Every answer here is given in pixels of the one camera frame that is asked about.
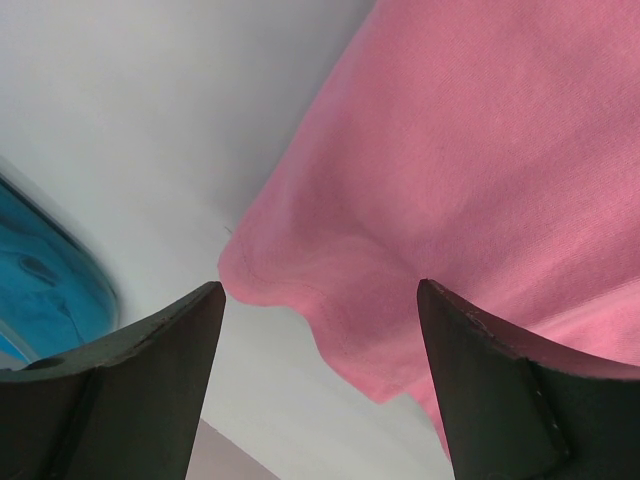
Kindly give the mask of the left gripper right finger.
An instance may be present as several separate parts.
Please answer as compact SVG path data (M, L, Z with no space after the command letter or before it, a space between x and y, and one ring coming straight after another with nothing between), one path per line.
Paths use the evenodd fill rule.
M417 303L455 478L638 478L638 367L547 340L433 280Z

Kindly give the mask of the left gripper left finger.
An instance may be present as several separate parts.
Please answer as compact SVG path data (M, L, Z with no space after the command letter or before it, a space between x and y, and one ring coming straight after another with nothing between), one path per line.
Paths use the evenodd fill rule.
M225 302L208 282L94 342L3 370L2 478L185 478Z

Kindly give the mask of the pink t shirt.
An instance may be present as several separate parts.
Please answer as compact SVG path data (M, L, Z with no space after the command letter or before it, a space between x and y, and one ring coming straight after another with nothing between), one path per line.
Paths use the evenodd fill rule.
M442 421L433 279L555 342L639 361L639 5L379 1L218 263L308 322L377 402Z

